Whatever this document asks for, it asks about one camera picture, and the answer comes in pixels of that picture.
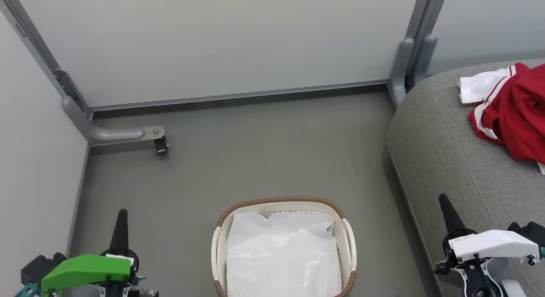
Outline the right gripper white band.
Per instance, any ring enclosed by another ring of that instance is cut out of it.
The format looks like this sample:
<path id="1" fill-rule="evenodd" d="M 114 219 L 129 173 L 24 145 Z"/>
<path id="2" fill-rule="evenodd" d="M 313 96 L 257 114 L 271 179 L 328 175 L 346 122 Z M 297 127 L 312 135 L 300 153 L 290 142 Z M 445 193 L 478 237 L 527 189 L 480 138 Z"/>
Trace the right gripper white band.
<path id="1" fill-rule="evenodd" d="M 447 233 L 466 229 L 446 194 L 439 204 Z M 494 277 L 492 261 L 518 258 L 535 265 L 540 261 L 539 245 L 514 231 L 490 230 L 449 239 L 446 260 L 436 264 L 435 274 L 455 274 L 462 279 L 462 297 L 526 297 L 515 280 Z"/>

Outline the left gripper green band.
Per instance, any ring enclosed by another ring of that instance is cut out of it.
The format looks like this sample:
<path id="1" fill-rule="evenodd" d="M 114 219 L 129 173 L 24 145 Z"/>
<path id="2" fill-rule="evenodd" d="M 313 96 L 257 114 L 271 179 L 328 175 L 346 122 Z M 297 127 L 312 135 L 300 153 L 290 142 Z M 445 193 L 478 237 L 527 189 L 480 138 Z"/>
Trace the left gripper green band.
<path id="1" fill-rule="evenodd" d="M 41 281 L 41 297 L 62 297 L 66 289 L 94 285 L 99 297 L 158 297 L 140 285 L 138 255 L 129 250 L 128 212 L 121 209 L 115 220 L 109 250 L 64 260 Z"/>

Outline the red shorts with white trim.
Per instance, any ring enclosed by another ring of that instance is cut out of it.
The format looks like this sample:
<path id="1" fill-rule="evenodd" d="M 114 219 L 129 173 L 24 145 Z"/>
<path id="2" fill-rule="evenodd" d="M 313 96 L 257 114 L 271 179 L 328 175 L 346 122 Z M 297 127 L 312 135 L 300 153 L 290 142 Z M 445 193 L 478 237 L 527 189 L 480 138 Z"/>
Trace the red shorts with white trim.
<path id="1" fill-rule="evenodd" d="M 518 161 L 545 165 L 545 63 L 516 63 L 516 75 L 491 101 L 475 103 L 468 118 L 475 134 L 504 145 Z"/>

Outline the grey fabric sofa seat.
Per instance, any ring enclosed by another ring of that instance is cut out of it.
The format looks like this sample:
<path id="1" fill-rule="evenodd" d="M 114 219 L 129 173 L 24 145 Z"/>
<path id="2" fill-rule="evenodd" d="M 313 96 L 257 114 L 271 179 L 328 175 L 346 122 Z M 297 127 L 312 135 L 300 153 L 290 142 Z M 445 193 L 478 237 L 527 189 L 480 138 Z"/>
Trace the grey fabric sofa seat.
<path id="1" fill-rule="evenodd" d="M 438 197 L 444 193 L 463 223 L 478 232 L 512 222 L 545 226 L 545 175 L 514 160 L 504 146 L 478 138 L 458 80 L 513 65 L 491 63 L 430 76 L 407 94 L 389 126 L 387 147 L 430 268 L 444 259 L 447 234 Z"/>

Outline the white laundry basket brown rim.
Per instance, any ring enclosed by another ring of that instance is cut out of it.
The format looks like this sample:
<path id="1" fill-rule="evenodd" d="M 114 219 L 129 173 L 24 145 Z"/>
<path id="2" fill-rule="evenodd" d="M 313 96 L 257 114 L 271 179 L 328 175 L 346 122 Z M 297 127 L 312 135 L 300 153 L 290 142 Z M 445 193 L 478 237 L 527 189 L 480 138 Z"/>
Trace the white laundry basket brown rim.
<path id="1" fill-rule="evenodd" d="M 319 197 L 284 196 L 238 202 L 229 207 L 220 217 L 212 236 L 211 268 L 218 297 L 229 297 L 227 293 L 227 237 L 236 212 L 258 212 L 265 217 L 279 212 L 321 212 L 333 220 L 332 235 L 335 237 L 341 272 L 342 290 L 334 297 L 348 297 L 356 282 L 357 248 L 356 238 L 346 215 L 331 200 Z"/>

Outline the grey partition foot bar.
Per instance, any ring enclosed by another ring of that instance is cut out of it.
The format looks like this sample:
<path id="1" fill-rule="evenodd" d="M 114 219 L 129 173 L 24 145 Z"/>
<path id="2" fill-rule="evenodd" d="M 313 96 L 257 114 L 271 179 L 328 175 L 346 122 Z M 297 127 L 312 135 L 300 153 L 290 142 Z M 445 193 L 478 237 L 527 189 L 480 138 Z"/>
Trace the grey partition foot bar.
<path id="1" fill-rule="evenodd" d="M 131 128 L 99 127 L 88 120 L 87 116 L 70 96 L 62 97 L 62 107 L 91 146 L 114 145 L 125 142 L 154 142 L 154 139 L 166 136 L 165 128 L 161 126 Z"/>

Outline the white garment with red stripes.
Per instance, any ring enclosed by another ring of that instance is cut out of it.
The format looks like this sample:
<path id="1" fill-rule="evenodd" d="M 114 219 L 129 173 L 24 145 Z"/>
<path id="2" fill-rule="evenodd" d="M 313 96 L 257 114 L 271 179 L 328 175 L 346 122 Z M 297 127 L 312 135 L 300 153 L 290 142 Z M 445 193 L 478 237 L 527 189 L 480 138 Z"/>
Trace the white garment with red stripes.
<path id="1" fill-rule="evenodd" d="M 461 77 L 458 80 L 459 98 L 463 104 L 491 101 L 496 97 L 499 89 L 514 75 L 516 75 L 516 66 L 512 65 L 496 71 L 481 72 L 475 76 Z"/>

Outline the white cloth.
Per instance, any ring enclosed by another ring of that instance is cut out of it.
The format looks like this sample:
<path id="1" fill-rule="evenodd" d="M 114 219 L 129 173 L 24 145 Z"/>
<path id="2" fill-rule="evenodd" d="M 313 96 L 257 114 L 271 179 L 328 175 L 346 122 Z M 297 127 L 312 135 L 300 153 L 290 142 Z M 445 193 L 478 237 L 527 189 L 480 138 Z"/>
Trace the white cloth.
<path id="1" fill-rule="evenodd" d="M 335 297 L 342 291 L 333 219 L 321 212 L 234 215 L 227 236 L 228 297 Z"/>

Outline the grey partition post dark bracket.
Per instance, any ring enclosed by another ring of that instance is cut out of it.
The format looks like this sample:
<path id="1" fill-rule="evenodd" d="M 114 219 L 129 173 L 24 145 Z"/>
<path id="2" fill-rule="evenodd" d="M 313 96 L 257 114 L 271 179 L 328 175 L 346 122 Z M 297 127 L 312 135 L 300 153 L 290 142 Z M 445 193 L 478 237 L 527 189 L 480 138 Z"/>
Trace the grey partition post dark bracket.
<path id="1" fill-rule="evenodd" d="M 49 50 L 49 47 L 46 45 L 43 37 L 40 35 L 39 31 L 35 27 L 33 21 L 26 12 L 20 0 L 3 1 L 6 4 L 8 10 L 14 16 L 16 20 L 16 27 L 37 50 L 37 53 L 45 62 L 47 69 L 58 81 L 64 93 L 74 99 L 76 105 L 87 116 L 88 120 L 90 120 L 92 118 L 92 111 L 90 110 L 87 103 L 84 101 L 84 98 L 76 88 L 76 85 L 74 84 L 68 73 L 60 67 L 59 63 L 53 56 L 52 52 Z"/>

